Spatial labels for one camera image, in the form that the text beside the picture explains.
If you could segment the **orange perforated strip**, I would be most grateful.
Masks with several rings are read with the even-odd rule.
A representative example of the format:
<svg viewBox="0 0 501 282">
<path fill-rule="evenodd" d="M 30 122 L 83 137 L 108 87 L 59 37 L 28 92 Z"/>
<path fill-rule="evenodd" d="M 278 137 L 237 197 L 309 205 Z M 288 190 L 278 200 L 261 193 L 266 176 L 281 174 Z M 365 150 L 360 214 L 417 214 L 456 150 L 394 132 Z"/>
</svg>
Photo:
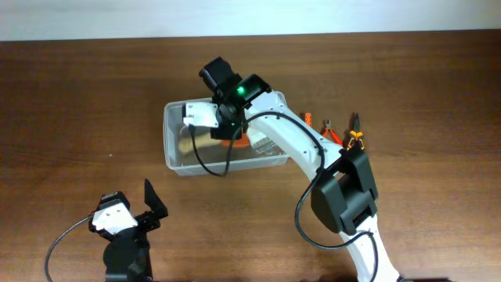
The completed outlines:
<svg viewBox="0 0 501 282">
<path fill-rule="evenodd" d="M 305 113 L 305 114 L 304 114 L 304 121 L 305 121 L 305 123 L 306 123 L 309 127 L 312 127 L 312 114 L 311 114 L 311 113 Z"/>
</svg>

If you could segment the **clear box coloured pegs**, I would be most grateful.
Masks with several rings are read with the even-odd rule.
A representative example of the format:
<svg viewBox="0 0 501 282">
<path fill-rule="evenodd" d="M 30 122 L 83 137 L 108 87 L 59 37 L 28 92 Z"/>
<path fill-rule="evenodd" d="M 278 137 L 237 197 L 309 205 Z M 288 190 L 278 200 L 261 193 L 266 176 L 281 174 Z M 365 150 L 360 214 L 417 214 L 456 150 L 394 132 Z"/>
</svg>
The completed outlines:
<svg viewBox="0 0 501 282">
<path fill-rule="evenodd" d="M 277 145 L 264 133 L 256 132 L 252 128 L 247 130 L 247 138 L 250 147 L 260 155 L 275 155 L 278 154 Z"/>
</svg>

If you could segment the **small red-handled cutters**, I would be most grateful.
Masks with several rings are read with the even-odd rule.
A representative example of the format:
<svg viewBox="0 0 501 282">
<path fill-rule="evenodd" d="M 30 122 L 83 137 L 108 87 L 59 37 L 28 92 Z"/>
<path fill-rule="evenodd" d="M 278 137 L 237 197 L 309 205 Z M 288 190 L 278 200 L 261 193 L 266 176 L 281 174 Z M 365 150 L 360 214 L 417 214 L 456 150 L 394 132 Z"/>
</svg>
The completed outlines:
<svg viewBox="0 0 501 282">
<path fill-rule="evenodd" d="M 341 146 L 343 145 L 341 139 L 339 138 L 339 136 L 336 134 L 336 132 L 333 129 L 331 120 L 324 120 L 323 121 L 323 128 L 321 129 L 320 134 L 326 138 L 330 137 L 332 139 L 332 141 L 338 145 L 341 145 Z"/>
</svg>

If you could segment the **clear plastic container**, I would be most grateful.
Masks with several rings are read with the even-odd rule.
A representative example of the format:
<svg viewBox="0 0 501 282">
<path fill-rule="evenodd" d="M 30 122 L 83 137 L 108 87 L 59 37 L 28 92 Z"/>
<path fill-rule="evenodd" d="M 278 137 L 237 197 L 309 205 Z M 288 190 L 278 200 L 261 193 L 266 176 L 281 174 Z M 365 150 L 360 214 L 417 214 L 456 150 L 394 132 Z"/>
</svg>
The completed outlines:
<svg viewBox="0 0 501 282">
<path fill-rule="evenodd" d="M 196 148 L 193 141 L 194 151 L 182 154 L 178 150 L 178 142 L 181 138 L 191 136 L 189 129 L 183 123 L 183 108 L 186 101 L 168 103 L 164 107 L 164 156 L 168 168 L 177 175 L 192 176 L 205 175 L 207 170 L 222 174 L 225 171 L 225 162 L 228 147 L 211 146 L 208 148 Z M 195 136 L 211 133 L 209 128 L 197 128 Z M 265 168 L 284 165 L 289 156 L 278 147 L 278 154 L 260 155 L 251 146 L 245 148 L 233 148 L 230 156 L 229 169 L 231 171 L 246 170 L 253 168 Z"/>
</svg>

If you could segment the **orange black long-nose pliers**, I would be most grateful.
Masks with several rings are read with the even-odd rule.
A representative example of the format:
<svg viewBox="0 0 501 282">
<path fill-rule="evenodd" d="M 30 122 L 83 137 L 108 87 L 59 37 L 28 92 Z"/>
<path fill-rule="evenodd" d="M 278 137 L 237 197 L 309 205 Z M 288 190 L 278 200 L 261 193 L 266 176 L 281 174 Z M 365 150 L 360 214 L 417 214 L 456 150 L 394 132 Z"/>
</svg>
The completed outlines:
<svg viewBox="0 0 501 282">
<path fill-rule="evenodd" d="M 350 150 L 354 147 L 364 150 L 365 144 L 363 138 L 364 135 L 361 131 L 359 114 L 353 112 L 350 117 L 348 129 L 344 133 L 343 146 L 346 150 Z"/>
</svg>

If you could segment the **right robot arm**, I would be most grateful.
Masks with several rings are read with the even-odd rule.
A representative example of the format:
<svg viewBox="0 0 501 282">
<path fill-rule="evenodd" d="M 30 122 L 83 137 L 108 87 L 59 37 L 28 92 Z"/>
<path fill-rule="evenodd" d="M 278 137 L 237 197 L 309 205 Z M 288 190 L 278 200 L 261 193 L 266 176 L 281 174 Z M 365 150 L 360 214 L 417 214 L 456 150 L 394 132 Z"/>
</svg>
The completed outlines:
<svg viewBox="0 0 501 282">
<path fill-rule="evenodd" d="M 256 74 L 242 78 L 218 57 L 204 66 L 201 80 L 211 90 L 207 109 L 186 107 L 197 127 L 208 127 L 211 138 L 234 143 L 253 129 L 288 154 L 310 183 L 294 211 L 294 225 L 309 244 L 323 250 L 343 248 L 355 264 L 360 281 L 401 281 L 380 237 L 377 222 L 377 186 L 362 144 L 349 148 L 325 139 L 310 128 L 282 97 Z M 306 201 L 319 221 L 341 236 L 339 245 L 315 242 L 301 226 Z"/>
</svg>

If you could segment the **orange scraper wooden handle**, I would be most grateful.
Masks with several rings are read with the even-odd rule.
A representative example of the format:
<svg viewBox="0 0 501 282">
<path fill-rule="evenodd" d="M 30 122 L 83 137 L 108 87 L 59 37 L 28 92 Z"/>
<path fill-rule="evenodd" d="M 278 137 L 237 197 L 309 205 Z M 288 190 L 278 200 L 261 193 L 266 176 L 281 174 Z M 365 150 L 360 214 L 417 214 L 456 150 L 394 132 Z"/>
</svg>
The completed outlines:
<svg viewBox="0 0 501 282">
<path fill-rule="evenodd" d="M 222 139 L 212 139 L 209 133 L 204 133 L 203 135 L 195 136 L 195 145 L 197 149 L 208 148 L 211 146 L 229 147 L 230 141 Z M 233 148 L 245 148 L 249 147 L 250 145 L 250 141 L 247 138 L 246 134 L 243 134 L 243 137 L 241 139 L 237 139 L 233 142 Z M 180 141 L 178 142 L 178 150 L 182 154 L 188 154 L 194 151 L 191 136 L 180 139 Z"/>
</svg>

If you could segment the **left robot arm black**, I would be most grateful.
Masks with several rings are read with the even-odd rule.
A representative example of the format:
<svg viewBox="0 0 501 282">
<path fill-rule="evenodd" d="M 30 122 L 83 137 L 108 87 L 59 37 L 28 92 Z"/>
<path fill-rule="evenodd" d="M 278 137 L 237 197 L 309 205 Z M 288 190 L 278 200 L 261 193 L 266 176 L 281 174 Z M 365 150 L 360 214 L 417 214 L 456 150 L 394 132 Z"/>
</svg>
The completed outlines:
<svg viewBox="0 0 501 282">
<path fill-rule="evenodd" d="M 88 229 L 108 241 L 103 252 L 106 282 L 153 280 L 147 234 L 160 228 L 168 209 L 148 179 L 144 180 L 144 203 L 150 209 L 133 215 L 127 197 L 117 191 L 103 195 L 91 216 Z"/>
</svg>

